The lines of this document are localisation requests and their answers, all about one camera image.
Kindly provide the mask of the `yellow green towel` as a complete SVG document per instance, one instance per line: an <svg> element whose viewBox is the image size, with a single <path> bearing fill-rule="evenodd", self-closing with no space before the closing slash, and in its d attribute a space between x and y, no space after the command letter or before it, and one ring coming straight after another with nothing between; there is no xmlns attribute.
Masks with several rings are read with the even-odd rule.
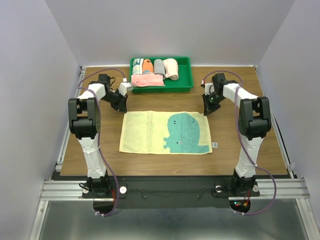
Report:
<svg viewBox="0 0 320 240"><path fill-rule="evenodd" d="M122 153L205 155L217 147L208 118L202 113L150 110L124 114L119 143Z"/></svg>

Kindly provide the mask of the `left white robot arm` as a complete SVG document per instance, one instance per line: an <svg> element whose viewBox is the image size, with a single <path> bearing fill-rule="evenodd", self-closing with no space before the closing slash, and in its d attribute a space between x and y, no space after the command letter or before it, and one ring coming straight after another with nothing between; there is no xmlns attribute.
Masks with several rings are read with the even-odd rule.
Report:
<svg viewBox="0 0 320 240"><path fill-rule="evenodd" d="M123 77L119 87L113 89L112 79L107 74L99 74L98 80L87 87L78 87L83 90L80 96L68 100L69 130L81 146L87 167L86 182L79 186L88 198L105 198L115 192L100 148L100 101L110 103L117 112L126 113L128 92L133 86Z"/></svg>

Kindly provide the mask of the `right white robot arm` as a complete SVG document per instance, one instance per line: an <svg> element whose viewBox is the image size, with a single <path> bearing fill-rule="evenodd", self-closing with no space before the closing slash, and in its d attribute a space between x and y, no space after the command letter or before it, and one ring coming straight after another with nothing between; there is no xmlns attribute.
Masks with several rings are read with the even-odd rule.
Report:
<svg viewBox="0 0 320 240"><path fill-rule="evenodd" d="M260 146L272 127L270 102L267 97L259 97L245 90L242 80L227 80L225 71L214 71L212 75L211 82L201 81L204 115L217 111L225 99L234 103L235 126L241 149L230 190L235 195L242 195L255 187Z"/></svg>

